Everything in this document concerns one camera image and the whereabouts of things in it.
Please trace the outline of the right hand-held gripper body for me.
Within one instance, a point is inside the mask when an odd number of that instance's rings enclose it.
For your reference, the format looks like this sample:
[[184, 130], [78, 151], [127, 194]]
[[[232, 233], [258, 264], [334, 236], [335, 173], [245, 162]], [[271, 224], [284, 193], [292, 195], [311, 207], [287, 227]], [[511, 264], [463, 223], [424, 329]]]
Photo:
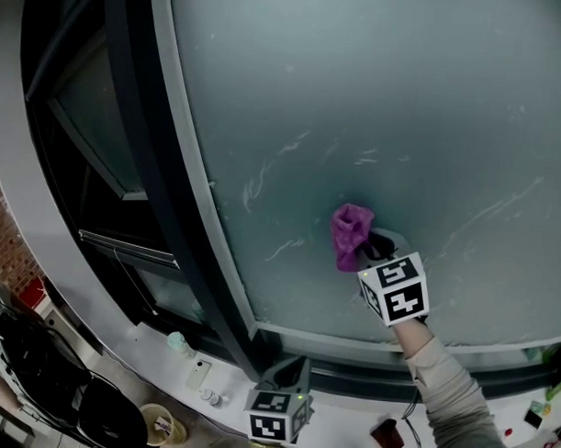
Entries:
[[357, 280], [366, 305], [388, 327], [429, 314], [427, 277], [417, 252], [395, 231], [372, 228], [357, 252]]

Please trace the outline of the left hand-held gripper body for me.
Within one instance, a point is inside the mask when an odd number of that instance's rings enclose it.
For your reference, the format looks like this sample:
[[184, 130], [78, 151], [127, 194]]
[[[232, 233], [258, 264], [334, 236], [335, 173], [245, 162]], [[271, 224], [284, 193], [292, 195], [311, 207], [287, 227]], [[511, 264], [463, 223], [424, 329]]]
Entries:
[[310, 383], [311, 362], [305, 356], [288, 358], [265, 371], [244, 407], [248, 438], [295, 444], [314, 413]]

